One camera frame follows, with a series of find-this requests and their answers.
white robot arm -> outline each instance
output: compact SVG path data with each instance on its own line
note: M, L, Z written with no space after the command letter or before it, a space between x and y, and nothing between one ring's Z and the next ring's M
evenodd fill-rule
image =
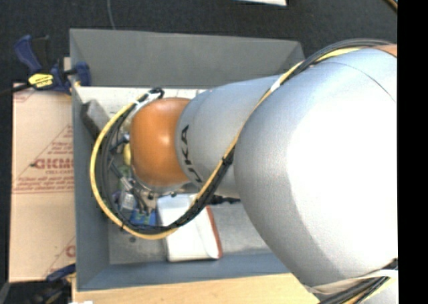
M191 183L239 197L308 287L398 257L396 45L338 44L282 78L153 101L132 119L130 148L136 178L156 196ZM397 283L366 303L396 303Z

cardboard sheet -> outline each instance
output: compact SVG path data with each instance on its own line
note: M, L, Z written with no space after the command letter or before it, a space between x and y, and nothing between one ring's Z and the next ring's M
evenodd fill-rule
M44 280L75 262L71 97L13 97L9 281Z

open box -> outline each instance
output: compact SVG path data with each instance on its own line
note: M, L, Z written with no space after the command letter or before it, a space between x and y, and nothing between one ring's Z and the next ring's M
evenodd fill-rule
M216 261L169 263L163 241L134 239L122 232L102 214L90 190L88 165L93 140L80 119L80 109L91 96L96 96L110 106L106 111L111 115L126 104L123 102L130 95L143 94L153 86L207 89L278 75L303 60L300 44L275 39L72 29L70 51L72 65L77 61L88 63L94 86L75 89L72 99L76 289L287 273L240 205L213 209L224 253Z

dark floor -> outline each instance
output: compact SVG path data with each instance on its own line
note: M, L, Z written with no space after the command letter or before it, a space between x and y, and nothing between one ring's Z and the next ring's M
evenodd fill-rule
M397 12L385 0L287 0L277 7L232 0L111 0L117 29L293 39L310 55L348 38L397 42ZM24 80L13 52L21 36L50 36L50 55L69 52L71 27L111 28L106 0L0 0L0 90ZM0 286L7 280L11 182L11 101L0 98ZM37 284L14 285L7 303L20 303Z

blue clamp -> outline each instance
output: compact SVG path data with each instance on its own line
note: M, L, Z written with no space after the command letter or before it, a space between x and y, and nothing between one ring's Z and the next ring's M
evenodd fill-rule
M14 46L16 56L29 68L28 83L36 90L52 90L71 94L69 75L77 74L80 85L91 85L91 74L87 63L80 61L71 69L64 71L59 63L50 66L47 62L47 41L49 37L32 39L23 36Z

